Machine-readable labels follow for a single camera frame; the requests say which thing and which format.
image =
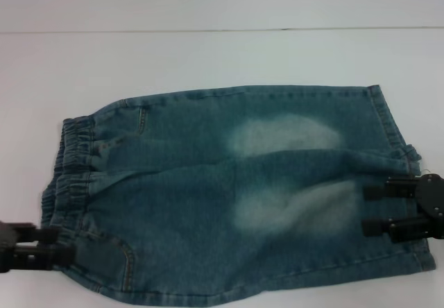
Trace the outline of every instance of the elastic waistband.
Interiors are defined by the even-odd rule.
[[[54,177],[42,196],[42,227],[62,227],[71,235],[81,223],[88,197],[94,122],[90,117],[63,121]]]

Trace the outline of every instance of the denim shorts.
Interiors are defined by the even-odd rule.
[[[67,119],[42,226],[84,287],[207,307],[262,291],[435,268],[427,241],[364,237],[416,213],[364,185],[420,175],[379,86],[244,86],[143,96]]]

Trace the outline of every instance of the blue denim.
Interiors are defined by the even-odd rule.
[[[379,86],[246,86],[117,101],[64,121],[42,226],[62,271],[136,305],[206,307],[262,291],[435,268],[426,240],[364,237],[416,213],[362,187],[420,175]]]

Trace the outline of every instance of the white table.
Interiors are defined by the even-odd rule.
[[[444,26],[443,10],[444,0],[0,0],[0,219],[39,223],[64,118],[184,89],[379,83],[423,168],[444,175],[444,29],[403,28]],[[255,31],[178,32],[221,29]],[[444,243],[429,242],[439,267]],[[443,304],[439,267],[228,306]],[[0,306],[124,307],[36,271],[0,275]]]

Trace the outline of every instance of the jeans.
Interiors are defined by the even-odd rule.
[[[207,307],[262,291],[435,268],[427,241],[364,237],[364,185],[420,175],[379,86],[245,86],[125,99],[64,121],[42,226],[61,269],[135,305]]]

